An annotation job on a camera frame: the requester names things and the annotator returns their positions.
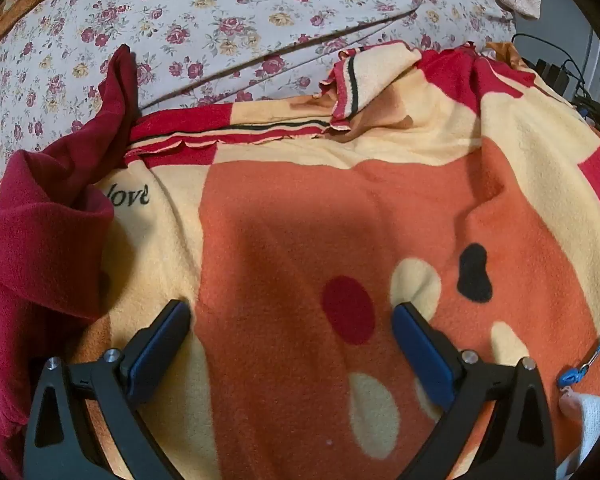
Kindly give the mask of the dark red garment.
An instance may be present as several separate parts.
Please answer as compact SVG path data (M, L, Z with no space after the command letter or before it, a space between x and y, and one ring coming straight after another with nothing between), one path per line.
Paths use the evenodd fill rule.
M99 318L114 207L97 183L118 168L138 116L128 46L110 58L102 107L40 152L16 151L0 183L0 479L22 476L43 364Z

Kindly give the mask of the white floral quilt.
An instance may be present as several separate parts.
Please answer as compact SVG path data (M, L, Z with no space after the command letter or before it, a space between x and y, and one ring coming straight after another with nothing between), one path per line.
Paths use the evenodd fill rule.
M310 94L337 54L399 39L441 50L513 36L498 0L44 0L0 40L0 177L99 110L118 47L149 114Z

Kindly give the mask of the orange cream red fleece blanket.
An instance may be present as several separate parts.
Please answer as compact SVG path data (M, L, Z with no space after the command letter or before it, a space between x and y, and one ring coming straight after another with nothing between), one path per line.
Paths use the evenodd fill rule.
M182 300L137 405L180 479L402 479L442 415L393 336L409 302L458 350L536 363L557 468L581 425L556 380L600 336L600 133L491 50L393 41L343 51L315 96L138 113L96 185L100 315L57 357ZM600 357L570 388L600 396ZM578 477L600 479L600 437Z

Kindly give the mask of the white cloth piece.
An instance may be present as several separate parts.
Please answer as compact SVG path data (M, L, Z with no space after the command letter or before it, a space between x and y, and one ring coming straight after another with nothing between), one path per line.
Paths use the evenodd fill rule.
M567 387L559 399L562 414L581 425L581 442L556 468L557 479L570 479L591 453L600 437L600 396Z

